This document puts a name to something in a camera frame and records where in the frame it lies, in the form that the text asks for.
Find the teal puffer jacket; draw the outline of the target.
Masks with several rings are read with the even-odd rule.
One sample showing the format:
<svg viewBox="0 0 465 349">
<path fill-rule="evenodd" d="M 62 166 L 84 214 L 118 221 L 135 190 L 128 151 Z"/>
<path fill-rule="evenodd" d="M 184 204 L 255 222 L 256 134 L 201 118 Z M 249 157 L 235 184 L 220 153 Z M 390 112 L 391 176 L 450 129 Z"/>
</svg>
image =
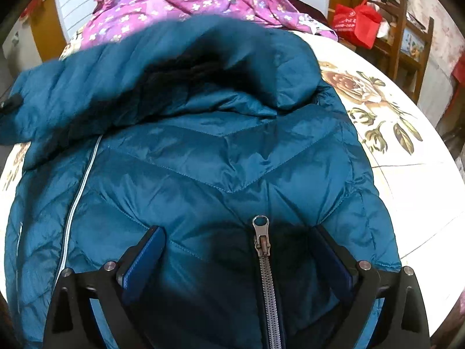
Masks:
<svg viewBox="0 0 465 349">
<path fill-rule="evenodd" d="M 154 348 L 263 348 L 252 219 L 269 218 L 286 348 L 343 316 L 310 229 L 401 267 L 341 99 L 299 36 L 227 17 L 163 21 L 21 73 L 1 143 L 29 143 L 6 228 L 6 297 L 41 348 L 55 282 L 116 260 L 151 226 L 166 247 L 139 323 Z"/>
</svg>

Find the cream floral bed sheet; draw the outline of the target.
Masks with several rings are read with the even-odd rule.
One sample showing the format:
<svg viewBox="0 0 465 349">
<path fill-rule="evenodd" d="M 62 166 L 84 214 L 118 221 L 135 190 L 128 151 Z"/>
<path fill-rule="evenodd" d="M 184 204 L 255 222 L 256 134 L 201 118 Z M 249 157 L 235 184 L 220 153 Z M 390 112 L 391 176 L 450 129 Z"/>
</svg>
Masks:
<svg viewBox="0 0 465 349">
<path fill-rule="evenodd" d="M 423 294 L 429 334 L 434 344 L 462 323 L 459 303 L 464 289 L 464 182 L 448 148 L 420 110 L 371 64 L 337 42 L 295 34 L 313 51 L 321 78 L 337 93 L 371 164 L 373 183 L 389 213 L 401 268 L 414 269 Z M 252 219 L 253 245 L 259 257 L 260 303 L 266 318 L 279 319 L 270 264 L 270 221 Z M 151 282 L 148 281 L 144 292 Z M 142 294 L 132 321 L 140 325 Z M 92 309 L 106 348 L 117 343 L 99 301 Z M 280 341 L 284 334 L 280 326 Z"/>
</svg>

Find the wooden chair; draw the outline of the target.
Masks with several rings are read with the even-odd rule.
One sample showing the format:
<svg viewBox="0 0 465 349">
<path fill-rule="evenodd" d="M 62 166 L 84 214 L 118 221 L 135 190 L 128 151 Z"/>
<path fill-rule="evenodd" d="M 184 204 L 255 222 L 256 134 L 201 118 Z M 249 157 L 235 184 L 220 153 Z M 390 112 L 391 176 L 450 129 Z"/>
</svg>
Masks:
<svg viewBox="0 0 465 349">
<path fill-rule="evenodd" d="M 381 70 L 414 102 L 418 103 L 433 44 L 433 17 L 427 25 L 407 9 L 407 0 L 367 0 L 380 13 L 389 31 L 377 38 L 373 50 Z"/>
</svg>

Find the purple floral cloth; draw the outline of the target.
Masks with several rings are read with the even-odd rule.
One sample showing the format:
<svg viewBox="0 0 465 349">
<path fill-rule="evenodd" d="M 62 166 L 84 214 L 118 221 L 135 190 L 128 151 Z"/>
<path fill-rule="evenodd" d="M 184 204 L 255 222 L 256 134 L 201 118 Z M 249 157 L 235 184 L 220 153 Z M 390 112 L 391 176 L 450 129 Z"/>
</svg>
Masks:
<svg viewBox="0 0 465 349">
<path fill-rule="evenodd" d="M 272 29 L 309 32 L 335 40 L 337 34 L 300 13 L 289 0 L 95 0 L 92 19 L 84 26 L 82 48 L 117 42 L 156 21 L 185 20 L 214 14 L 251 21 Z"/>
</svg>

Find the red shopping bag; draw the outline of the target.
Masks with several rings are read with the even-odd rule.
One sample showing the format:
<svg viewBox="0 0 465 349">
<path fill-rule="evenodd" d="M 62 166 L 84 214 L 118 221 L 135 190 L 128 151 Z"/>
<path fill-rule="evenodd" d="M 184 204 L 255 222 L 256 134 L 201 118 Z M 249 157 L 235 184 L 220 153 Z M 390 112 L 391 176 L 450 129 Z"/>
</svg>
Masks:
<svg viewBox="0 0 465 349">
<path fill-rule="evenodd" d="M 377 38 L 381 22 L 382 15 L 368 6 L 368 0 L 362 0 L 355 8 L 337 4 L 332 29 L 343 40 L 370 50 Z"/>
</svg>

